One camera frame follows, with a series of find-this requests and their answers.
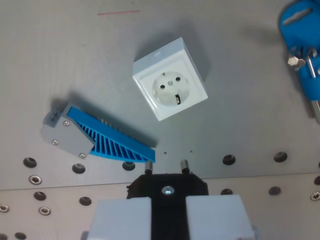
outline socket screw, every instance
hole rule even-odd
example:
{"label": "socket screw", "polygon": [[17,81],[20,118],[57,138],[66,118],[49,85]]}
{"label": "socket screw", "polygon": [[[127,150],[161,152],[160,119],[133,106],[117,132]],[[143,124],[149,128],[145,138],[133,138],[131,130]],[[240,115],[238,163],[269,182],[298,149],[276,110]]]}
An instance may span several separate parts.
{"label": "socket screw", "polygon": [[80,153],[80,154],[79,154],[79,158],[84,159],[85,157],[86,157],[86,154],[85,154],[85,153]]}
{"label": "socket screw", "polygon": [[70,122],[69,122],[69,121],[64,121],[64,122],[63,122],[63,126],[69,127],[69,126],[70,126]]}

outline metal pin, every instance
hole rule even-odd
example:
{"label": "metal pin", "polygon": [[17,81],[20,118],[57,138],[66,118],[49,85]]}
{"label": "metal pin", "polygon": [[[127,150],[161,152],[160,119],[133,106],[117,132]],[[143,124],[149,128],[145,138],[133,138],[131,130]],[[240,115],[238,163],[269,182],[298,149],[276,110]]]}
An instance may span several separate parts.
{"label": "metal pin", "polygon": [[181,166],[181,170],[182,170],[182,173],[183,173],[183,174],[188,174],[188,173],[190,173],[188,160],[183,159],[183,160],[180,162],[180,166]]}
{"label": "metal pin", "polygon": [[181,104],[181,100],[180,100],[179,94],[175,95],[175,100],[176,100],[176,103],[177,103],[178,105]]}
{"label": "metal pin", "polygon": [[[314,66],[312,64],[311,58],[309,56],[306,57],[306,64],[309,67],[311,76],[313,79],[317,77]],[[320,125],[320,106],[318,101],[311,101],[311,105],[315,114],[316,122]]]}
{"label": "metal pin", "polygon": [[145,170],[144,173],[146,175],[151,175],[152,174],[152,170],[153,170],[153,163],[151,160],[148,160],[145,162]]}

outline metal screw head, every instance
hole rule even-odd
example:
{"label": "metal screw head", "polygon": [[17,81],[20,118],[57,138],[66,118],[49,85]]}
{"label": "metal screw head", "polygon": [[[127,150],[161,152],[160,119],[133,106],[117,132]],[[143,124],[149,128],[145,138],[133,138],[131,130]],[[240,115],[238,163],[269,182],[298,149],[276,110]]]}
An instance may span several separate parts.
{"label": "metal screw head", "polygon": [[84,159],[84,158],[86,157],[86,154],[85,154],[85,153],[80,153],[80,154],[79,154],[79,157],[80,157],[81,159]]}
{"label": "metal screw head", "polygon": [[296,66],[298,65],[298,61],[299,61],[299,58],[297,58],[296,56],[292,55],[291,53],[289,53],[289,57],[288,57],[288,64],[290,66]]}
{"label": "metal screw head", "polygon": [[172,195],[173,193],[175,193],[175,189],[172,187],[172,186],[164,186],[162,189],[161,189],[161,192],[164,194],[164,195]]}
{"label": "metal screw head", "polygon": [[314,193],[311,194],[310,199],[312,201],[318,201],[320,200],[320,192],[315,191]]}
{"label": "metal screw head", "polygon": [[5,204],[0,204],[0,212],[2,213],[9,212],[9,207]]}
{"label": "metal screw head", "polygon": [[58,140],[52,140],[52,145],[58,145],[59,141]]}
{"label": "metal screw head", "polygon": [[70,122],[69,122],[69,121],[64,121],[64,122],[63,122],[63,126],[69,127],[69,126],[70,126]]}
{"label": "metal screw head", "polygon": [[40,178],[39,176],[37,176],[37,175],[31,175],[31,176],[29,177],[29,182],[32,183],[32,184],[34,184],[34,185],[39,185],[39,184],[42,182],[42,180],[41,180],[41,178]]}
{"label": "metal screw head", "polygon": [[39,213],[41,215],[45,215],[46,216],[46,215],[49,215],[51,213],[51,210],[50,210],[50,208],[48,208],[46,206],[42,206],[42,207],[39,208]]}

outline metal surface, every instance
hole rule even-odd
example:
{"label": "metal surface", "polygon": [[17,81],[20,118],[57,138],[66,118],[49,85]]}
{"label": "metal surface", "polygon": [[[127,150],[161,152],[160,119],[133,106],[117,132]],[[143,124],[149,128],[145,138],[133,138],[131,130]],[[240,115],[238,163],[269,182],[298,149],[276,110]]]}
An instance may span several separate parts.
{"label": "metal surface", "polygon": [[[320,201],[312,201],[310,195],[320,190],[320,186],[314,184],[318,176],[236,177],[206,182],[210,195],[220,195],[223,189],[240,195],[261,240],[317,240]],[[41,191],[47,195],[45,201],[33,197],[34,189],[0,191],[2,203],[10,206],[9,212],[0,212],[0,234],[6,234],[8,239],[15,239],[15,233],[22,232],[32,240],[86,240],[98,201],[125,199],[127,185],[44,188]],[[269,195],[272,186],[279,186],[281,194]],[[79,199],[83,196],[91,198],[92,204],[81,205]],[[39,214],[38,209],[43,206],[52,213]]]}
{"label": "metal surface", "polygon": [[[156,146],[155,174],[179,173],[182,159],[201,178],[319,172],[320,127],[278,29],[290,2],[0,1],[0,189],[128,183],[144,172],[143,163],[125,171],[121,161],[89,155],[85,173],[75,174],[84,151],[73,156],[40,136],[44,116],[65,102]],[[98,15],[131,10],[140,12]],[[208,99],[159,122],[132,66],[179,37]],[[288,159],[274,162],[277,152]],[[236,162],[224,165],[226,155]],[[27,157],[37,166],[25,167]]]}
{"label": "metal surface", "polygon": [[175,189],[172,187],[172,186],[164,186],[162,189],[161,189],[161,192],[164,194],[164,195],[171,195],[175,192]]}

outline white electrical socket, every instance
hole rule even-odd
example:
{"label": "white electrical socket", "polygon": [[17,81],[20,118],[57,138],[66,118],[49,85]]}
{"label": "white electrical socket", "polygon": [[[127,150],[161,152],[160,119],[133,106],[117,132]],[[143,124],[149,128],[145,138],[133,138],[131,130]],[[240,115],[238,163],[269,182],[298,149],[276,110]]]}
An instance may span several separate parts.
{"label": "white electrical socket", "polygon": [[132,77],[159,121],[208,98],[182,37],[135,61]]}

